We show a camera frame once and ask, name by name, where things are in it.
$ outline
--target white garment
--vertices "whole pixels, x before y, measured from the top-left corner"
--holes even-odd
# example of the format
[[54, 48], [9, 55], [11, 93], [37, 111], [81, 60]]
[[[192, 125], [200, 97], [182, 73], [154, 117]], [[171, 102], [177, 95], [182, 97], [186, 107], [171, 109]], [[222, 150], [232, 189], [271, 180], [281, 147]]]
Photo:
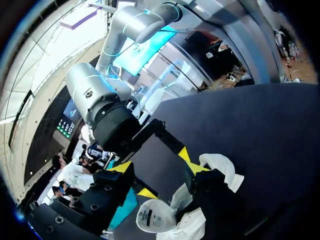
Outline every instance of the white garment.
[[89, 189], [90, 184], [94, 182], [94, 177], [83, 173], [83, 167], [70, 162], [65, 166], [61, 173], [64, 176], [64, 181], [70, 185], [71, 188], [77, 188], [81, 191]]
[[199, 207], [184, 214], [175, 229], [158, 233], [156, 240], [200, 240], [204, 237], [205, 230], [206, 218]]
[[245, 177], [236, 174], [235, 166], [229, 158], [222, 154], [202, 154], [199, 156], [200, 166], [209, 165], [210, 169], [218, 169], [225, 175], [224, 182], [234, 193], [238, 191]]
[[176, 212], [192, 202], [184, 183], [172, 196], [170, 206], [160, 199], [143, 203], [136, 216], [136, 225], [144, 232], [157, 233], [157, 240], [200, 240], [205, 235], [206, 218], [201, 208], [183, 215], [176, 223]]

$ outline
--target yellow triangle marker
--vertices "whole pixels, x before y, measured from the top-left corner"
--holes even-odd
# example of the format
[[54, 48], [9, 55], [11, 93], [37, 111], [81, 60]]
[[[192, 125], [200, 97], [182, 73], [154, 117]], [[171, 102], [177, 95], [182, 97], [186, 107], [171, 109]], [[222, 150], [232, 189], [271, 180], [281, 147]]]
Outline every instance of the yellow triangle marker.
[[124, 163], [124, 164], [115, 166], [115, 167], [110, 168], [110, 169], [107, 169], [107, 170], [108, 170], [108, 171], [117, 171], [117, 172], [119, 172], [119, 173], [124, 173], [124, 172], [128, 169], [128, 167], [129, 167], [129, 165], [130, 165], [131, 163], [132, 163], [132, 161], [128, 161], [128, 162], [126, 162], [126, 163]]
[[155, 196], [152, 192], [150, 192], [148, 189], [144, 188], [142, 189], [138, 195], [140, 196], [144, 196], [144, 197], [147, 197], [147, 198], [150, 198], [150, 199], [158, 199], [157, 196]]
[[187, 162], [186, 164], [188, 164], [189, 168], [191, 169], [191, 171], [193, 172], [194, 175], [196, 175], [196, 173], [200, 173], [202, 171], [210, 171], [210, 169], [199, 166], [199, 165], [194, 164], [192, 162]]
[[180, 152], [179, 152], [179, 157], [181, 157], [183, 160], [185, 160], [187, 163], [191, 163], [190, 157], [188, 155], [187, 148], [184, 147]]

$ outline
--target display screen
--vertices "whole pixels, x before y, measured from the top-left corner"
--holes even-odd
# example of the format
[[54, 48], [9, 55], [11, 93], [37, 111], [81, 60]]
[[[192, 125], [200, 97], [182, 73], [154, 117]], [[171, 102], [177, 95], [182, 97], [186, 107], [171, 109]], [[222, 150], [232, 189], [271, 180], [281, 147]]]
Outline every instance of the display screen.
[[113, 63], [121, 66], [133, 76], [136, 76], [152, 56], [176, 35], [175, 30], [170, 26], [165, 26], [162, 30], [163, 31], [158, 31], [148, 41], [141, 44], [134, 43], [132, 39], [128, 38], [121, 49], [121, 54]]
[[63, 114], [61, 115], [58, 126], [56, 127], [67, 139], [71, 138], [74, 132], [76, 122], [81, 118], [81, 115], [76, 108], [72, 99], [66, 105]]
[[72, 99], [70, 99], [70, 101], [68, 102], [68, 104], [66, 105], [63, 114], [70, 119], [71, 121], [73, 121], [74, 123], [76, 123], [79, 118], [81, 117], [78, 109], [76, 108], [76, 105], [74, 103], [74, 101]]

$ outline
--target table surface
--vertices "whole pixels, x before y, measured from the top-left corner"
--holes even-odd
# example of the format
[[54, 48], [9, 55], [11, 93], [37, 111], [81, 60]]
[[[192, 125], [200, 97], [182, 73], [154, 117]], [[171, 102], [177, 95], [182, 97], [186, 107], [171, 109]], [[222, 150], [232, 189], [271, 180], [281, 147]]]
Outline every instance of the table surface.
[[[302, 202], [316, 200], [306, 196], [314, 194], [320, 169], [317, 85], [266, 84], [203, 92], [162, 102], [153, 118], [166, 122], [167, 130], [187, 146], [192, 162], [199, 163], [204, 153], [227, 156], [236, 173], [245, 177], [237, 193], [250, 209], [272, 214], [281, 203], [295, 203], [265, 239], [285, 236], [286, 226], [309, 213], [313, 202], [308, 209]], [[171, 200], [184, 182], [183, 161], [154, 136], [131, 160], [136, 175], [164, 201]], [[145, 200], [139, 196], [139, 205]], [[115, 239], [155, 239], [136, 226], [137, 211], [114, 231]]]

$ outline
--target spectator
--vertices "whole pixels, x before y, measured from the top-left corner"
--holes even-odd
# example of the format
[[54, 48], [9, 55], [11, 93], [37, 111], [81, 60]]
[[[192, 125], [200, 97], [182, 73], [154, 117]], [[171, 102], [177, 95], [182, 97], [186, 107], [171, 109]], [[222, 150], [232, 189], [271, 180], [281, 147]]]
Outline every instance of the spectator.
[[85, 156], [89, 160], [98, 161], [102, 158], [103, 151], [104, 150], [102, 149], [102, 147], [99, 144], [94, 143], [94, 144], [88, 146], [88, 148], [86, 149], [86, 152], [85, 152]]
[[83, 157], [82, 161], [79, 161], [78, 165], [88, 169], [91, 174], [95, 174], [97, 170], [103, 169], [103, 166], [100, 166], [96, 162], [90, 163], [89, 160], [86, 159], [86, 156]]
[[81, 153], [79, 159], [80, 159], [80, 158], [83, 159], [83, 156], [86, 155], [87, 148], [88, 148], [88, 146], [87, 146], [86, 144], [83, 144], [83, 145], [82, 145], [82, 153]]
[[88, 169], [72, 162], [67, 165], [59, 155], [53, 157], [52, 165], [56, 169], [61, 169], [66, 183], [83, 192], [89, 189], [90, 184], [94, 182], [94, 178]]
[[67, 207], [71, 206], [71, 202], [68, 199], [64, 198], [64, 195], [61, 192], [59, 187], [53, 186], [52, 191], [53, 191], [53, 198], [51, 199], [49, 205], [51, 205], [55, 200], [59, 200], [59, 202], [61, 202], [63, 205], [66, 205]]
[[80, 197], [82, 195], [82, 192], [76, 188], [69, 187], [65, 181], [60, 181], [59, 186], [64, 190], [65, 195], [67, 196]]

